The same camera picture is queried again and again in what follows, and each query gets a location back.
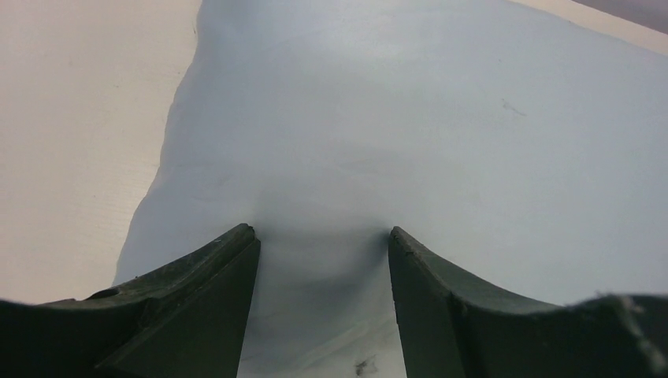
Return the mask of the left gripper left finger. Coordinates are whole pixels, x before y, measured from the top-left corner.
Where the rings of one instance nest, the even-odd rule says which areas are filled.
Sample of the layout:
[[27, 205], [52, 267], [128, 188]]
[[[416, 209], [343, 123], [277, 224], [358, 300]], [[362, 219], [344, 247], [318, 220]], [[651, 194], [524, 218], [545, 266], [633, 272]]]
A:
[[234, 377], [261, 244], [239, 224], [84, 300], [2, 301], [4, 377]]

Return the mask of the light blue pillowcase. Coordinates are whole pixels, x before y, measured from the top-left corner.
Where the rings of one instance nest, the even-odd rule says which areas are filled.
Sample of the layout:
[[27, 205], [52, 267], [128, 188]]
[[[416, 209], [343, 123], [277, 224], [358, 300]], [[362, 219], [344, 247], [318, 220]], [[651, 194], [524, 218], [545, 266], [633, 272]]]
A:
[[204, 1], [114, 281], [237, 224], [241, 377], [402, 377], [395, 226], [563, 304], [667, 289], [667, 58], [508, 1]]

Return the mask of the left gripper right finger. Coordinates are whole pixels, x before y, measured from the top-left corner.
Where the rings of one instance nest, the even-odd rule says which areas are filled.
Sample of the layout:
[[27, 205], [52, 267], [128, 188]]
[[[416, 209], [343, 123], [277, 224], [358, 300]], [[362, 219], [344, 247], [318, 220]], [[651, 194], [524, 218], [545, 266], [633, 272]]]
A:
[[557, 306], [438, 256], [401, 228], [388, 240], [409, 377], [664, 377], [667, 298], [604, 295]]

